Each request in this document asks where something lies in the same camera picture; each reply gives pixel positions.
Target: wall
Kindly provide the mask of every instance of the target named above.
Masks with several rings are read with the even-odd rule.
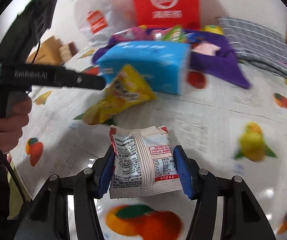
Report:
[[[0,42],[17,14],[24,10],[30,0],[13,0],[0,16]],[[41,41],[55,35],[65,44],[75,41],[78,49],[87,46],[87,40],[79,33],[73,18],[73,3],[71,0],[58,0],[54,11],[52,27]]]
[[[0,41],[9,26],[30,0],[14,0],[0,17]],[[287,29],[287,8],[280,0],[200,0],[203,25],[216,23],[215,17],[228,15],[242,18],[272,28],[282,35]],[[55,35],[63,43],[74,41],[78,49],[87,46],[87,40],[79,33],[73,17],[72,0],[58,0],[52,28],[42,41]]]

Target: snack packet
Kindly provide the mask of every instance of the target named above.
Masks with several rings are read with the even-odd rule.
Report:
[[[170,32],[172,28],[166,29],[166,30],[152,30],[150,33],[150,36],[153,41],[162,41],[163,38],[167,35],[168,32]]]
[[[189,44],[200,43],[205,40],[205,37],[202,35],[198,35],[197,33],[187,33],[186,40]]]
[[[115,150],[110,198],[134,198],[181,190],[165,126],[127,130],[112,125]]]
[[[123,110],[155,99],[145,79],[131,66],[124,65],[105,90],[105,97],[92,105],[83,115],[87,124],[99,124]]]
[[[210,32],[210,33],[215,33],[219,35],[225,35],[224,31],[220,26],[217,25],[206,25],[201,29],[202,32]]]
[[[196,46],[194,46],[191,51],[203,55],[216,56],[216,52],[220,49],[221,47],[215,44],[209,43],[208,41],[203,41],[199,44],[196,44]]]
[[[117,41],[147,41],[150,37],[146,34],[147,27],[141,25],[139,27],[132,27],[112,35]]]
[[[176,25],[169,31],[162,41],[173,41],[173,42],[186,42],[185,32],[181,29],[180,25]]]

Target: gray checkered cloth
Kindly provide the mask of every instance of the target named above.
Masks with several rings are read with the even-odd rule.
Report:
[[[238,59],[287,78],[287,45],[281,34],[241,19],[217,19]]]

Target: metal screw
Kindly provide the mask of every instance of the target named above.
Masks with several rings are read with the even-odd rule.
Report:
[[[199,170],[199,173],[200,173],[201,175],[207,175],[207,174],[208,174],[208,171],[207,171],[206,169],[200,169],[200,170]]]
[[[52,175],[50,175],[49,180],[50,181],[55,181],[57,178],[58,178],[57,174],[52,174]]]
[[[93,172],[92,168],[85,168],[84,169],[84,174],[88,175],[91,174]]]
[[[235,176],[235,177],[234,177],[234,180],[235,180],[236,182],[242,182],[242,177]]]

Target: pink packet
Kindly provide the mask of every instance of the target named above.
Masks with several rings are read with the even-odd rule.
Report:
[[[166,30],[152,30],[150,33],[150,37],[152,41],[162,41],[162,39],[170,32],[172,28]]]
[[[216,52],[220,50],[221,47],[209,43],[207,41],[203,41],[199,43],[197,46],[191,49],[192,52],[208,55],[208,56],[216,56]]]
[[[146,30],[140,27],[132,27],[123,31],[117,32],[112,35],[117,41],[147,41],[149,36],[146,34]]]

